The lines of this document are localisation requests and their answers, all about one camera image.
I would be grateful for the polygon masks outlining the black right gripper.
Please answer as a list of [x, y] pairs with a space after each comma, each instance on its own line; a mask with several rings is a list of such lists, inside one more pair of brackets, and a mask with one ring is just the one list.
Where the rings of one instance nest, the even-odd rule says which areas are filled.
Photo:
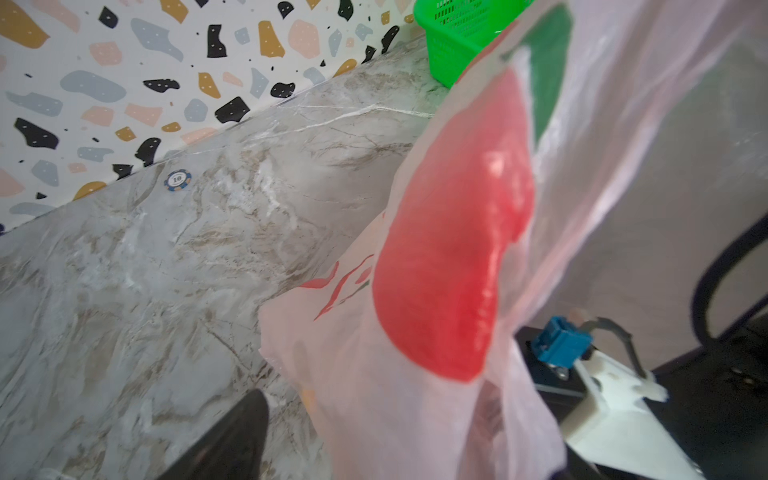
[[746, 327], [713, 350], [657, 369], [651, 410], [707, 479], [767, 477], [767, 332]]

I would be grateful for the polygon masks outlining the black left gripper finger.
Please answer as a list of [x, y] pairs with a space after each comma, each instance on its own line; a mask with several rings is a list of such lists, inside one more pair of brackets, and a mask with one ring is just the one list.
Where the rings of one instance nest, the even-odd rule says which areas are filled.
[[259, 479], [268, 425], [267, 399], [254, 389], [158, 480]]

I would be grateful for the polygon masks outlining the pink plastic bag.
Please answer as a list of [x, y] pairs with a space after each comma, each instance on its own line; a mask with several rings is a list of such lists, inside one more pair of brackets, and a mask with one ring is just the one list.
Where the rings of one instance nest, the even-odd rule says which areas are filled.
[[336, 479], [548, 479], [566, 447], [515, 333], [763, 1], [537, 1], [461, 75], [388, 204], [259, 311]]

